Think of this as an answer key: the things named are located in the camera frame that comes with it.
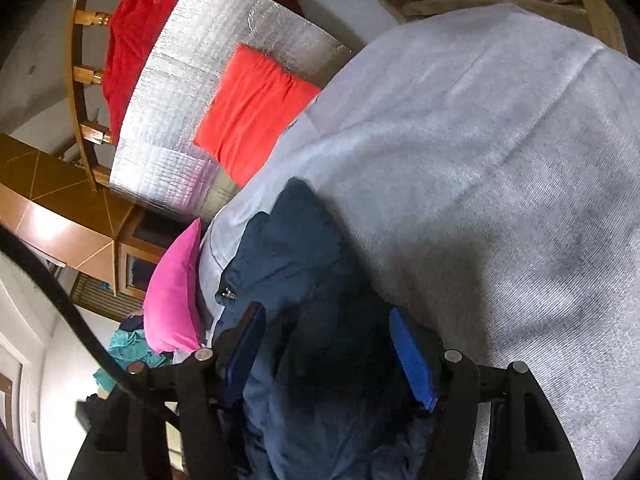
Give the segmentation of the navy blue puffer jacket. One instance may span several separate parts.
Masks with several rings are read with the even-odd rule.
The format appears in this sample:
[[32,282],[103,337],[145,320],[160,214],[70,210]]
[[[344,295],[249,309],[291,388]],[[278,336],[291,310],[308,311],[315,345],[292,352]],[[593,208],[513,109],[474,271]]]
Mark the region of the navy blue puffer jacket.
[[412,479],[433,423],[414,400],[371,285],[326,205],[288,181],[222,271],[220,328],[266,331],[243,391],[253,479]]

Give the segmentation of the pink pillow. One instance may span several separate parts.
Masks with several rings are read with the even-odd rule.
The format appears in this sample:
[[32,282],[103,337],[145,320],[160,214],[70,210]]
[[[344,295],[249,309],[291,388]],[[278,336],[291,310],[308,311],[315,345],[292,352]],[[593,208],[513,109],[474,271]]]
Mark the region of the pink pillow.
[[194,352],[204,340],[196,307],[201,220],[195,219],[157,263],[143,300],[143,331],[156,353]]

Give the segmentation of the teal garment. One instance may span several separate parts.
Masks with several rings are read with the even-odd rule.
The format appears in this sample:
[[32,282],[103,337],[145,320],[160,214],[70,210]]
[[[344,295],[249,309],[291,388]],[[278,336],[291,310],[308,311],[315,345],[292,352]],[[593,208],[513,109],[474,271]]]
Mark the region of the teal garment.
[[129,364],[141,361],[149,368],[167,366],[172,363],[172,353],[155,352],[146,342],[142,328],[128,332],[115,330],[108,344],[108,354],[123,369]]

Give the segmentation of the wooden cabinet at pillar base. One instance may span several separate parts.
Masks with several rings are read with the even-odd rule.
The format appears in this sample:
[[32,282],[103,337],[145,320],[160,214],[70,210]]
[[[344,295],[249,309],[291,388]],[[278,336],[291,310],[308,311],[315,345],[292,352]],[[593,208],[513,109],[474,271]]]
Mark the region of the wooden cabinet at pillar base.
[[141,206],[134,206],[115,242],[115,290],[142,300],[160,257],[189,225]]

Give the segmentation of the silver foil insulation sheet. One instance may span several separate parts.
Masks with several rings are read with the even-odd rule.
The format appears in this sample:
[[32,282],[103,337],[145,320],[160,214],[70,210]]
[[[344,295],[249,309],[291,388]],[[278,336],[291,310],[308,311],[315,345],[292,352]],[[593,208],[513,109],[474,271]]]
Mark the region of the silver foil insulation sheet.
[[169,217],[210,220],[239,191],[193,143],[238,44],[325,86],[352,51],[272,0],[179,0],[120,127],[110,188]]

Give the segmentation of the grey bed blanket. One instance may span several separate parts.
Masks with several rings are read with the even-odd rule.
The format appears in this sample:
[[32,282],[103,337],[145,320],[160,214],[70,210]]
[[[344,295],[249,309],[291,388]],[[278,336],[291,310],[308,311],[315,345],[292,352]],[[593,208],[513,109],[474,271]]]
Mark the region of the grey bed blanket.
[[210,224],[216,332],[222,271],[293,179],[392,309],[477,363],[526,363],[582,475],[620,471],[639,441],[636,62],[515,6],[386,32]]

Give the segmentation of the red-orange pillow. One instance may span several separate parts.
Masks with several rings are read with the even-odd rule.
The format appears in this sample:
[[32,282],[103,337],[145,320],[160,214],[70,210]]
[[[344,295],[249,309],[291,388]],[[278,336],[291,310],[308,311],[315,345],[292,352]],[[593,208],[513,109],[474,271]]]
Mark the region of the red-orange pillow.
[[268,55],[240,44],[222,73],[193,144],[215,159],[232,182],[244,186],[319,92]]

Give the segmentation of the wooden stair railing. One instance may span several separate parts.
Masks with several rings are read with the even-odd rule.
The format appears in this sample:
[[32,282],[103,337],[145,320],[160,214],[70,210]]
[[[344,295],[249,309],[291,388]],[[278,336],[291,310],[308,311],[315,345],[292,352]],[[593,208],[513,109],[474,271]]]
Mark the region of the wooden stair railing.
[[104,70],[85,63],[82,56],[84,31],[88,27],[103,27],[111,23],[110,12],[89,10],[87,0],[73,0],[68,21],[66,51],[66,81],[70,116],[74,137],[79,148],[81,167],[88,177],[90,188],[110,185],[110,172],[98,162],[96,147],[113,145],[113,133],[96,119],[90,119],[86,103],[86,90],[103,84]]

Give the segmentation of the red cloth on railing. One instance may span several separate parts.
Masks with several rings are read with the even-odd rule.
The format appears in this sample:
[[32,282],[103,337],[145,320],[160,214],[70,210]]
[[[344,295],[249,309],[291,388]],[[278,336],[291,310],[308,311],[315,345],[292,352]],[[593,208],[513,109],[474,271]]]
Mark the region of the red cloth on railing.
[[146,60],[177,2],[120,0],[112,14],[102,91],[114,142],[119,140],[120,127]]

